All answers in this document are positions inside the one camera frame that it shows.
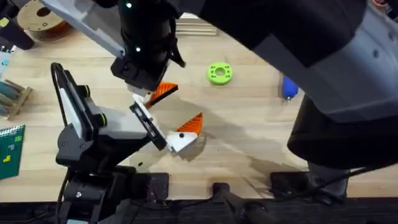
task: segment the blue object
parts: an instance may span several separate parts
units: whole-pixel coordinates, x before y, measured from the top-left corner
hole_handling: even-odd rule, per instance
[[[284,80],[282,82],[282,96],[290,101],[298,92],[298,86],[292,80],[284,76]]]
[[[0,82],[0,93],[12,100],[18,99],[18,92],[15,91],[13,88],[7,86],[3,82]]]

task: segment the screw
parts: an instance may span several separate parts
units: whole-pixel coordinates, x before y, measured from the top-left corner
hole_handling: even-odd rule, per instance
[[[374,50],[373,51],[373,57],[379,58],[379,51],[378,50]]]

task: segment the black cable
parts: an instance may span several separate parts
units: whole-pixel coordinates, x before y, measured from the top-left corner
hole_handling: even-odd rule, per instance
[[[139,211],[140,211],[141,208],[144,206],[144,204],[145,204],[145,202],[143,202],[141,205],[136,205],[136,206],[138,206],[138,209],[137,209],[136,213],[134,214],[134,216],[132,217],[132,219],[131,219],[131,221],[130,221],[130,224],[132,224],[133,221],[137,218],[137,216],[138,216],[138,214],[139,214]]]
[[[60,192],[58,194],[58,199],[57,199],[57,205],[55,206],[55,224],[59,223],[59,213],[60,213],[60,208],[61,208],[61,201],[62,201],[62,196],[63,196],[63,191],[65,190],[65,187],[67,185],[67,182],[70,178],[70,171],[67,169],[67,173],[65,174],[65,177],[63,178],[63,182],[60,188]]]
[[[184,208],[188,208],[188,207],[192,207],[192,206],[201,205],[203,203],[207,203],[207,202],[211,201],[212,199],[213,199],[213,197],[210,197],[208,199],[199,200],[197,202],[189,203],[188,205],[182,205],[182,206],[173,206],[173,205],[171,205],[171,206],[168,206],[168,207],[165,207],[165,208],[152,208],[152,207],[146,207],[146,206],[142,206],[142,207],[144,209],[148,209],[148,210],[152,210],[152,211],[166,211],[166,210],[171,210],[171,209],[173,209],[173,210],[181,210],[181,209],[184,209]],[[135,205],[135,206],[139,206],[138,204],[136,204],[134,202],[131,202],[131,203],[133,205]],[[173,204],[173,203],[179,203],[179,200],[178,201],[171,201],[171,204]]]
[[[56,78],[56,74],[55,74],[56,69],[61,69],[62,70],[63,68],[62,68],[62,66],[59,63],[52,63],[50,69],[51,69],[52,83],[53,83],[54,88],[55,88],[55,93],[57,94],[58,103],[60,105],[63,125],[66,127],[66,126],[68,126],[68,121],[67,121],[67,117],[65,115],[65,110],[63,109],[62,98],[61,98],[60,90],[58,88],[57,78]],[[69,169],[67,169],[65,177],[63,178],[63,182],[62,182],[62,185],[61,185],[60,192],[58,194],[57,205],[55,207],[55,224],[59,223],[58,216],[59,216],[59,211],[60,211],[60,207],[61,207],[63,191],[65,190],[65,187],[67,185],[67,182],[68,182],[69,178],[70,178],[70,171],[69,171]]]
[[[289,200],[293,200],[293,199],[300,198],[300,197],[309,197],[309,196],[317,193],[322,188],[327,187],[327,186],[329,186],[331,184],[334,184],[336,182],[348,179],[350,177],[354,177],[356,175],[360,175],[360,174],[364,174],[364,173],[371,172],[371,171],[374,171],[374,170],[386,168],[386,167],[392,166],[394,164],[396,164],[396,163],[387,164],[387,165],[383,165],[383,166],[370,166],[370,167],[364,167],[364,168],[361,168],[361,169],[358,169],[358,170],[354,170],[354,171],[352,171],[350,173],[342,174],[342,175],[339,175],[338,177],[330,179],[330,180],[326,181],[325,183],[323,183],[323,184],[321,184],[319,186],[316,186],[316,187],[313,187],[311,189],[306,190],[303,193],[294,194],[294,195],[287,196],[287,197],[284,197],[284,198],[275,199],[274,201],[275,202],[287,202]]]
[[[30,218],[30,219],[27,219],[27,220],[0,221],[0,223],[1,223],[1,224],[32,223],[32,222],[39,221],[39,220],[41,220],[41,219],[43,219],[43,218],[50,217],[50,216],[52,216],[52,215],[53,215],[53,212],[51,212],[51,211],[46,211],[46,212],[43,212],[42,214],[40,214],[40,215],[38,215],[38,216],[36,216],[36,217]]]
[[[331,184],[334,184],[336,182],[339,182],[339,181],[342,181],[342,180],[345,180],[345,179],[348,179],[350,177],[354,177],[354,176],[357,176],[357,175],[360,175],[360,174],[364,174],[364,173],[367,173],[367,172],[371,172],[371,171],[375,171],[375,170],[378,170],[378,169],[383,169],[383,168],[386,168],[386,167],[389,167],[389,166],[393,166],[395,164],[396,164],[396,162],[392,163],[392,164],[386,164],[386,165],[383,165],[383,166],[371,166],[371,167],[364,167],[362,169],[354,170],[354,171],[352,171],[350,173],[339,175],[338,177],[335,177],[335,178],[333,178],[331,180],[328,180],[328,181],[324,182],[323,184],[321,184],[319,186],[316,186],[316,187],[313,187],[311,189],[308,189],[307,191],[305,191],[303,193],[290,195],[290,196],[287,196],[287,197],[284,197],[284,198],[278,198],[278,199],[275,199],[274,202],[287,202],[287,201],[290,201],[290,200],[293,200],[293,199],[296,199],[296,198],[300,198],[300,197],[309,197],[309,196],[317,193],[322,188],[327,187],[327,186],[329,186]],[[209,202],[212,199],[213,199],[213,197],[211,197],[209,199],[201,200],[201,201],[198,201],[198,202],[193,202],[193,203],[190,203],[188,205],[184,205],[184,206],[180,206],[180,207],[178,207],[178,206],[176,206],[176,207],[169,206],[167,208],[152,208],[152,207],[145,207],[145,206],[142,206],[142,207],[144,209],[153,210],[153,211],[164,211],[164,210],[170,210],[170,209],[181,210],[181,209],[184,209],[184,208],[188,208],[188,207],[200,205],[200,204],[203,204],[203,203],[207,203],[207,202]]]
[[[57,68],[63,69],[62,66],[60,64],[58,64],[58,63],[52,63],[51,64],[51,77],[52,77],[52,83],[53,83],[54,88],[55,88],[55,93],[57,94],[58,103],[60,105],[63,125],[66,127],[66,126],[68,126],[67,117],[65,116],[65,110],[63,109],[63,104],[62,104],[62,98],[61,98],[61,95],[60,95],[60,90],[58,89],[57,78],[55,77],[55,70]]]

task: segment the spool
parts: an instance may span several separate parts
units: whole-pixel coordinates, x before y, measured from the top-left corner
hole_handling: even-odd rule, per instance
[[[72,27],[39,0],[31,0],[19,11],[18,24],[28,30],[33,38],[41,41],[58,40],[66,36]]]

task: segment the wooden stand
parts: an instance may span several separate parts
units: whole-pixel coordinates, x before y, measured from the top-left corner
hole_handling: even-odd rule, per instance
[[[10,80],[5,80],[4,81],[7,85],[9,85],[11,88],[13,88],[15,91],[18,92],[19,96],[17,97],[17,100],[11,100],[8,99],[7,101],[9,102],[7,105],[3,105],[8,110],[8,114],[4,116],[4,119],[6,120],[11,120],[12,118],[15,117],[16,114],[18,114],[18,111],[22,107],[22,105],[25,103],[25,101],[28,99],[29,94],[32,92],[31,87],[22,87]]]

